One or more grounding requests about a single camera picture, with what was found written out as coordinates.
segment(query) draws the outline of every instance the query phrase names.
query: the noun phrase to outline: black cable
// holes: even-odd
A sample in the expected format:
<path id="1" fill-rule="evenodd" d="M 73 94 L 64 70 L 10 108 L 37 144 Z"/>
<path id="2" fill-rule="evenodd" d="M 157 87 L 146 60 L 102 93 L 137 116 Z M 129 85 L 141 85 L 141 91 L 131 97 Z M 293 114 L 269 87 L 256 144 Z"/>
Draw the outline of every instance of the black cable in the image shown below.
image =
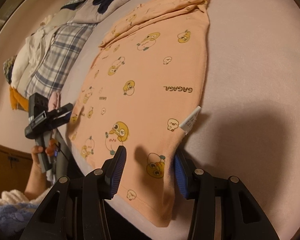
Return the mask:
<path id="1" fill-rule="evenodd" d="M 66 158 L 66 160 L 68 161 L 68 163 L 69 163 L 69 159 L 66 157 L 66 155 L 63 153 L 63 151 L 61 150 L 61 147 L 59 147 L 59 145 L 57 145 L 56 143 L 55 143 L 55 146 L 57 146 L 57 148 L 58 148 L 58 152 L 61 152 L 62 154 L 63 154 L 63 156 Z"/>

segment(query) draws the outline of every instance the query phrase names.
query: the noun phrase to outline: white pillow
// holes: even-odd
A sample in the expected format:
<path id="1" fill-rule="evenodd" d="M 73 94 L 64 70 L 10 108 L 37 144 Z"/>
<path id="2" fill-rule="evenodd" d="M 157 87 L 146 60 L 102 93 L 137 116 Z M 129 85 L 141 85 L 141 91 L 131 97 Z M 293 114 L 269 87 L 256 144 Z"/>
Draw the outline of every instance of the white pillow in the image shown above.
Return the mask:
<path id="1" fill-rule="evenodd" d="M 11 86 L 13 88 L 17 88 L 19 85 L 20 78 L 24 73 L 26 67 L 29 63 L 29 56 L 27 52 L 26 45 L 22 47 L 20 52 L 18 53 L 16 60 L 13 65 L 12 75 L 11 75 Z"/>

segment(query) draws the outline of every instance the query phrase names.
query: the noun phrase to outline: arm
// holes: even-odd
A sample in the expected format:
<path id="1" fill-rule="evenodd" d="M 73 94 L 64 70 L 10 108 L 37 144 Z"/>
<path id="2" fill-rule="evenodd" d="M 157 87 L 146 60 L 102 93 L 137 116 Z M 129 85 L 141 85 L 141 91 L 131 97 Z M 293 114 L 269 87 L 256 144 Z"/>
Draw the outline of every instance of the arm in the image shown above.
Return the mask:
<path id="1" fill-rule="evenodd" d="M 52 156 L 56 149 L 55 146 L 56 140 L 52 139 L 49 142 L 49 147 L 46 149 L 46 154 Z M 47 189 L 47 177 L 46 173 L 41 172 L 41 167 L 39 163 L 38 153 L 41 153 L 43 148 L 41 146 L 34 146 L 31 149 L 31 156 L 32 156 L 32 167 L 30 176 L 28 179 L 28 184 L 25 190 L 25 196 L 29 200 L 36 199 L 39 197 L 46 189 Z"/>

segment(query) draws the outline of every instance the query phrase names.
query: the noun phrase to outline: pink cloth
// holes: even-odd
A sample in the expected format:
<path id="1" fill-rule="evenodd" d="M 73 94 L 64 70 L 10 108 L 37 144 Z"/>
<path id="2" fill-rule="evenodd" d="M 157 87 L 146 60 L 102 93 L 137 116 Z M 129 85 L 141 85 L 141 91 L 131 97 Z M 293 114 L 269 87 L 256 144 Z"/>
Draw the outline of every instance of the pink cloth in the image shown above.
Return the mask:
<path id="1" fill-rule="evenodd" d="M 48 103 L 48 111 L 52 111 L 60 107 L 61 94 L 59 92 L 53 91 L 49 103 Z"/>
<path id="2" fill-rule="evenodd" d="M 208 0 L 152 0 L 114 23 L 73 109 L 69 138 L 93 168 L 119 147 L 127 161 L 118 195 L 157 227 L 174 203 L 179 124 L 200 103 Z"/>

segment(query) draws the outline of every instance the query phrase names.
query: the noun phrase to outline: plaid shirt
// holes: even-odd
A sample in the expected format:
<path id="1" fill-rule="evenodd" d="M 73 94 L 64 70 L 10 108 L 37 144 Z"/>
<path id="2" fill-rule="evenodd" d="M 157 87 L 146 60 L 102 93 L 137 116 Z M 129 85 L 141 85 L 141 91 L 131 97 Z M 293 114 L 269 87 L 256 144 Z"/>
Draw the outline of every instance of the plaid shirt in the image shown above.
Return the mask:
<path id="1" fill-rule="evenodd" d="M 53 91 L 61 91 L 94 27 L 95 24 L 69 23 L 59 28 L 41 66 L 30 78 L 25 91 L 26 98 L 35 92 L 50 98 Z"/>

